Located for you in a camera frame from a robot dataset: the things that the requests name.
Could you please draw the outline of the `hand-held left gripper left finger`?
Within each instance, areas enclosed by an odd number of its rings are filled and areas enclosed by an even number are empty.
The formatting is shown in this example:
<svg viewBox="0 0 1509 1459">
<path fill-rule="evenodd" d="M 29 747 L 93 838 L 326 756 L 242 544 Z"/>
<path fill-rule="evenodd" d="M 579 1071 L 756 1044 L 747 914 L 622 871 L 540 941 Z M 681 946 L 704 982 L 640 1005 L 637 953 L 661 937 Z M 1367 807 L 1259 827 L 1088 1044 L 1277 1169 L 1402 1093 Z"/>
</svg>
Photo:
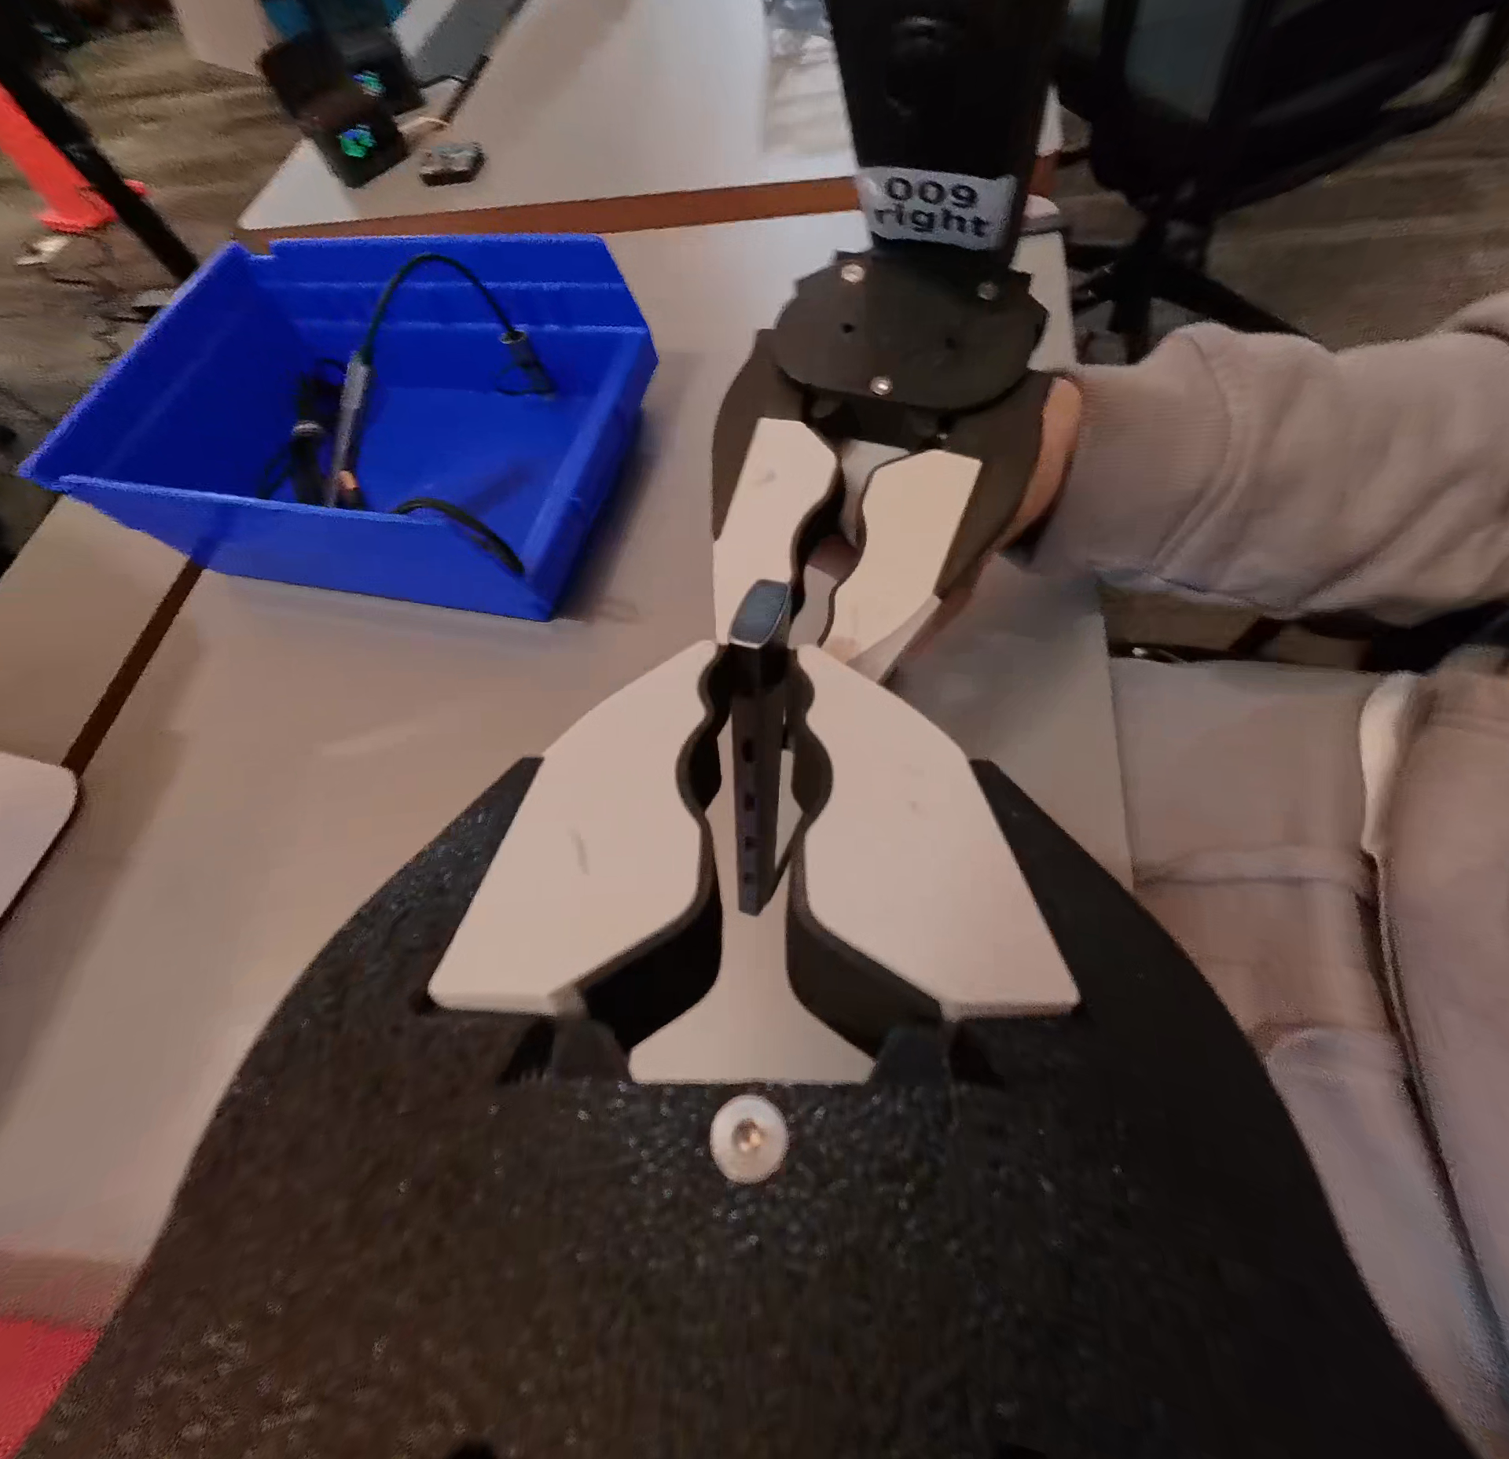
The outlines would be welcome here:
<svg viewBox="0 0 1509 1459">
<path fill-rule="evenodd" d="M 589 990 L 709 892 L 707 811 L 683 757 L 709 723 L 699 639 L 618 689 L 544 753 L 429 998 L 448 1009 L 577 1018 Z"/>
</svg>

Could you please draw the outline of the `red plastic bin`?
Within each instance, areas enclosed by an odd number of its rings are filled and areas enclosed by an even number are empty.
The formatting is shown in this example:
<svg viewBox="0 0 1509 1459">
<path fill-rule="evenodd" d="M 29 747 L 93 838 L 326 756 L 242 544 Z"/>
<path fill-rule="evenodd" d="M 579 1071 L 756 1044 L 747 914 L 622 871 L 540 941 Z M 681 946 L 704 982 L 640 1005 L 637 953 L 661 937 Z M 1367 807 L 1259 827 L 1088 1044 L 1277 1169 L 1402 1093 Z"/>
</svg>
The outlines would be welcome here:
<svg viewBox="0 0 1509 1459">
<path fill-rule="evenodd" d="M 4 1456 L 18 1456 L 98 1339 L 95 1327 L 4 1320 Z"/>
</svg>

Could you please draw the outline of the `black tripod leg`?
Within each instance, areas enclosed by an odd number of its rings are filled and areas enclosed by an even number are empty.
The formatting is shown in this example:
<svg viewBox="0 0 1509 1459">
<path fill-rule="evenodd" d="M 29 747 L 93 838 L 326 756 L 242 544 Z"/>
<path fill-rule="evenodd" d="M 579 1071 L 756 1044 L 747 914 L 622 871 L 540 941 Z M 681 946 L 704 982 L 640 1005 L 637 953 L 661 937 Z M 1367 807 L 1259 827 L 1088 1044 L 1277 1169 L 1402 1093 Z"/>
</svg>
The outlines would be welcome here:
<svg viewBox="0 0 1509 1459">
<path fill-rule="evenodd" d="M 18 32 L 18 30 L 13 30 L 10 25 L 4 25 L 4 67 L 22 68 L 26 74 L 38 78 L 38 74 L 33 68 L 29 36 Z M 102 190 L 108 189 L 111 173 L 117 172 L 108 157 L 106 157 L 106 163 L 108 163 L 108 170 L 95 182 L 102 186 Z M 177 279 L 177 282 L 191 279 L 191 275 L 200 266 L 196 255 L 173 230 L 173 225 L 165 224 L 165 219 L 155 208 L 152 208 L 152 215 L 148 215 L 146 208 L 141 208 L 135 215 L 129 215 L 131 197 L 125 197 L 125 193 L 117 200 L 111 200 L 111 204 L 116 208 L 121 208 L 124 221 L 117 221 L 117 224 L 125 225 L 125 230 L 137 238 L 137 242 L 148 251 L 148 255 L 155 262 L 160 262 L 163 269 L 173 279 Z"/>
</svg>

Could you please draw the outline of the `dark grey usb hub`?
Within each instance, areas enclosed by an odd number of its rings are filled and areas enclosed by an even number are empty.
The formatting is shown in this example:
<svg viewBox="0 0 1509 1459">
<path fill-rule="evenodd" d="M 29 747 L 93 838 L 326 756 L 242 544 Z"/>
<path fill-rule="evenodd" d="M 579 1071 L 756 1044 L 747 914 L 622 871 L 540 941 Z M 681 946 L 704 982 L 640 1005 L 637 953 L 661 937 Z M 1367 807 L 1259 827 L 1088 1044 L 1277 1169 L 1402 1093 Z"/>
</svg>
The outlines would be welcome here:
<svg viewBox="0 0 1509 1459">
<path fill-rule="evenodd" d="M 761 914 L 778 884 L 792 586 L 756 582 L 729 631 L 732 808 L 741 913 Z"/>
</svg>

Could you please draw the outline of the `person's legs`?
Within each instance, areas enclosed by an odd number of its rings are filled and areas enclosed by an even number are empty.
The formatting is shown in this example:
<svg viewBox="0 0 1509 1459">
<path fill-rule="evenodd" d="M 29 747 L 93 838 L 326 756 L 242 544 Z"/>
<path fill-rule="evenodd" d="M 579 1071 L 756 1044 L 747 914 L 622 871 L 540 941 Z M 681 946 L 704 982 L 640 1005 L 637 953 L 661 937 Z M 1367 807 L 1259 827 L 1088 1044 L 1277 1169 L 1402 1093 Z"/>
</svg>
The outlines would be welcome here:
<svg viewBox="0 0 1509 1459">
<path fill-rule="evenodd" d="M 1265 1062 L 1438 1402 L 1506 1456 L 1506 670 L 1113 678 L 1139 899 Z"/>
</svg>

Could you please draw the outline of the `orange cone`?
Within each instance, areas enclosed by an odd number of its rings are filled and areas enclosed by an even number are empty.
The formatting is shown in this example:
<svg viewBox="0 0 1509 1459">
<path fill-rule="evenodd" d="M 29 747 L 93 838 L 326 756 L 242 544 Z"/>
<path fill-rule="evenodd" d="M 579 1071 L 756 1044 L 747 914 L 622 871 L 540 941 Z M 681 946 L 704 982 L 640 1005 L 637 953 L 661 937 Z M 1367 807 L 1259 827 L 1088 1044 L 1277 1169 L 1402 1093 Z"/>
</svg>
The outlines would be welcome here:
<svg viewBox="0 0 1509 1459">
<path fill-rule="evenodd" d="M 38 198 L 35 219 L 57 235 L 89 235 L 124 221 L 111 200 L 131 197 L 129 215 L 152 215 L 149 189 L 111 173 L 93 133 L 46 83 L 16 67 L 4 67 L 4 157 Z"/>
</svg>

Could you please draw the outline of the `grey desk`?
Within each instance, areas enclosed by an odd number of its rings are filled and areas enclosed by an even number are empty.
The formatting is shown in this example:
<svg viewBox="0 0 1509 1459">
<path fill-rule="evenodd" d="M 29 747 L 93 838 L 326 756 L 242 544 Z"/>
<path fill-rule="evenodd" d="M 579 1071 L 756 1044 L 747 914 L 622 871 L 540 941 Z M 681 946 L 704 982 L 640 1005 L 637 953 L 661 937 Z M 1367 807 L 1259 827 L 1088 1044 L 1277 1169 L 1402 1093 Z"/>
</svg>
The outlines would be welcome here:
<svg viewBox="0 0 1509 1459">
<path fill-rule="evenodd" d="M 563 616 L 208 573 L 4 924 L 4 1315 L 102 1327 L 241 1058 L 345 920 L 514 761 L 714 632 L 709 444 L 859 213 L 607 239 L 660 373 Z"/>
<path fill-rule="evenodd" d="M 442 139 L 485 155 L 362 189 L 300 141 L 239 221 L 266 244 L 336 235 L 640 232 L 859 208 L 833 60 L 778 74 L 763 0 L 523 0 Z"/>
</svg>

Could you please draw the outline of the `black box device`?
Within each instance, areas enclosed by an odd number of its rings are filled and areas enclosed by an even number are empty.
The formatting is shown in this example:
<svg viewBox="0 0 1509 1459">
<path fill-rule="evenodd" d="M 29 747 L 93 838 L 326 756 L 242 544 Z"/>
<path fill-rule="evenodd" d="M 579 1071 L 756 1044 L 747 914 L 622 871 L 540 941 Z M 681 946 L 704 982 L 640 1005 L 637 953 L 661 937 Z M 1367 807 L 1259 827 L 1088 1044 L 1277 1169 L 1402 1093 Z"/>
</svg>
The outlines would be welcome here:
<svg viewBox="0 0 1509 1459">
<path fill-rule="evenodd" d="M 425 110 L 425 94 L 393 36 L 350 45 L 309 30 L 267 47 L 257 68 L 345 189 L 367 186 L 410 155 L 400 121 Z"/>
</svg>

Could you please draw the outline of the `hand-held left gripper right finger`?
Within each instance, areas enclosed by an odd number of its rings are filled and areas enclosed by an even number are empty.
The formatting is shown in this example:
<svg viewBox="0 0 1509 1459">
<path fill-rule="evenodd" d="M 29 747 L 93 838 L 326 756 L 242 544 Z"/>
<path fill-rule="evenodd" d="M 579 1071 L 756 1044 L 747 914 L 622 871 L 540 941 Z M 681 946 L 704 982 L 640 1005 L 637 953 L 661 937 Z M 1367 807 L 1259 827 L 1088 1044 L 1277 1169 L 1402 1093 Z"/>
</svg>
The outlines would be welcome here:
<svg viewBox="0 0 1509 1459">
<path fill-rule="evenodd" d="M 802 1002 L 824 1022 L 1072 1013 L 1080 989 L 953 738 L 817 644 L 792 681 Z"/>
</svg>

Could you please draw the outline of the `grey laptop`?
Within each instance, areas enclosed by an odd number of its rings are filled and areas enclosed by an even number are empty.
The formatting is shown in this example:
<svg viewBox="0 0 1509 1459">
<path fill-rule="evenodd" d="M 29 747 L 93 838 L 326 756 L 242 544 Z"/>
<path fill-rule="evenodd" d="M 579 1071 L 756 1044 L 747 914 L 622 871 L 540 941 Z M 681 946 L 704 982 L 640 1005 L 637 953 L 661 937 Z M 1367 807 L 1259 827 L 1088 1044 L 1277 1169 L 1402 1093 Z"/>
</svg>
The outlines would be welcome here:
<svg viewBox="0 0 1509 1459">
<path fill-rule="evenodd" d="M 487 63 L 494 47 L 528 0 L 454 0 L 419 36 L 410 68 L 419 87 L 467 83 Z"/>
</svg>

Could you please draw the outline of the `person's right hand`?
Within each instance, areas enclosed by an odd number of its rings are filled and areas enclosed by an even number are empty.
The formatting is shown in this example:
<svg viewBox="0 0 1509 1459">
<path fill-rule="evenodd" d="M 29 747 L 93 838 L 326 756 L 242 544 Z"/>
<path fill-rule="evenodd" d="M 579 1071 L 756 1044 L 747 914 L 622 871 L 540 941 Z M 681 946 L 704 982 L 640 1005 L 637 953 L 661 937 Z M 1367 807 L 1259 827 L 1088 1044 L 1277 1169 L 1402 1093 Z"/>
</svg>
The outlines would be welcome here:
<svg viewBox="0 0 1509 1459">
<path fill-rule="evenodd" d="M 1052 518 L 1080 438 L 1083 389 L 1077 377 L 1056 377 L 1047 393 L 1039 421 L 1039 450 L 1025 491 L 1012 544 L 1031 544 Z"/>
</svg>

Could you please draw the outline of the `black adapter with cable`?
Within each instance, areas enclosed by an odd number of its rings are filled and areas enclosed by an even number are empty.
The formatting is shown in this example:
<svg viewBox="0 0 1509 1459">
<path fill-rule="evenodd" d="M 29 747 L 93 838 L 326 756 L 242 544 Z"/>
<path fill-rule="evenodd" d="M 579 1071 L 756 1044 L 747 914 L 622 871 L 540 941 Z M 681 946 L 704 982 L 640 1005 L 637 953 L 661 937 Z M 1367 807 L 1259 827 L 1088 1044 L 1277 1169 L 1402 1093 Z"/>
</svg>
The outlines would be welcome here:
<svg viewBox="0 0 1509 1459">
<path fill-rule="evenodd" d="M 536 354 L 531 335 L 513 318 L 506 304 L 496 297 L 496 291 L 480 279 L 480 275 L 467 262 L 448 258 L 437 251 L 421 251 L 408 258 L 396 275 L 383 285 L 380 297 L 367 317 L 365 329 L 355 342 L 355 350 L 349 357 L 345 377 L 342 387 L 336 430 L 332 438 L 332 464 L 326 476 L 323 506 L 328 507 L 355 507 L 355 465 L 360 461 L 360 437 L 367 416 L 370 387 L 375 379 L 375 349 L 380 342 L 383 329 L 388 324 L 389 308 L 396 306 L 398 295 L 408 285 L 410 278 L 416 278 L 426 266 L 445 269 L 457 275 L 467 285 L 471 285 L 487 313 L 496 318 L 501 329 L 501 342 L 513 363 L 514 377 L 520 379 L 506 394 L 531 394 L 531 398 L 554 398 L 556 377 L 549 373 L 544 360 Z"/>
</svg>

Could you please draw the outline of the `black office chair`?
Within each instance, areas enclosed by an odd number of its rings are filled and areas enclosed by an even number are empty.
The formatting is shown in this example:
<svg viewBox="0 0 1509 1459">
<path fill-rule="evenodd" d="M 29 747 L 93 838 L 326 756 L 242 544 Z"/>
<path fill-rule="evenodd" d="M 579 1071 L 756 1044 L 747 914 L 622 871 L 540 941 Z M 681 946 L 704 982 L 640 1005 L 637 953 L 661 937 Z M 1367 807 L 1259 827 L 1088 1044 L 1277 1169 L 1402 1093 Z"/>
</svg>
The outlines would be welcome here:
<svg viewBox="0 0 1509 1459">
<path fill-rule="evenodd" d="M 1059 100 L 1143 221 L 1067 244 L 1077 318 L 1105 306 L 1127 363 L 1155 345 L 1156 301 L 1299 334 L 1206 271 L 1219 224 L 1435 128 L 1504 59 L 1506 0 L 1072 0 Z"/>
</svg>

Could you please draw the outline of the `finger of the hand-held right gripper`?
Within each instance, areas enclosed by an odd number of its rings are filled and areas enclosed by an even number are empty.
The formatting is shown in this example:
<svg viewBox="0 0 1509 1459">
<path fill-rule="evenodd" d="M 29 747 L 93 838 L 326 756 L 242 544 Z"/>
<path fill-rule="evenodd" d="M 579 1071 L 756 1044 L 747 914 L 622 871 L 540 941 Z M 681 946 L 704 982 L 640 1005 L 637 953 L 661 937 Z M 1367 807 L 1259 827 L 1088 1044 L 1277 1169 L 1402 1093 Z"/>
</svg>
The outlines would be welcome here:
<svg viewBox="0 0 1509 1459">
<path fill-rule="evenodd" d="M 841 450 L 841 518 L 814 572 L 832 582 L 822 647 L 883 681 L 941 610 L 939 586 L 980 461 L 953 450 Z"/>
<path fill-rule="evenodd" d="M 841 461 L 802 421 L 761 420 L 746 450 L 721 534 L 714 539 L 714 636 L 741 639 L 738 616 L 751 591 L 758 610 L 784 617 L 800 609 L 802 539 L 841 482 Z"/>
</svg>

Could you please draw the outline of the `blue plastic bin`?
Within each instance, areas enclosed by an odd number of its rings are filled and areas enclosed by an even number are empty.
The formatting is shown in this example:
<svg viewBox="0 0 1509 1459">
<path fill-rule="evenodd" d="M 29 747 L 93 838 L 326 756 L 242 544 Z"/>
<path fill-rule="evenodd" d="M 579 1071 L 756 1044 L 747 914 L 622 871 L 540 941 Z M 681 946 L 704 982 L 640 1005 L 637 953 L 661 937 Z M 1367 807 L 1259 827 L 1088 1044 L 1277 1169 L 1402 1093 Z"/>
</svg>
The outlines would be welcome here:
<svg viewBox="0 0 1509 1459">
<path fill-rule="evenodd" d="M 531 335 L 520 379 L 478 291 L 410 278 L 375 349 L 355 507 L 323 506 L 345 366 L 421 251 L 473 266 Z M 224 577 L 549 620 L 628 464 L 652 330 L 594 235 L 225 244 L 22 465 Z"/>
</svg>

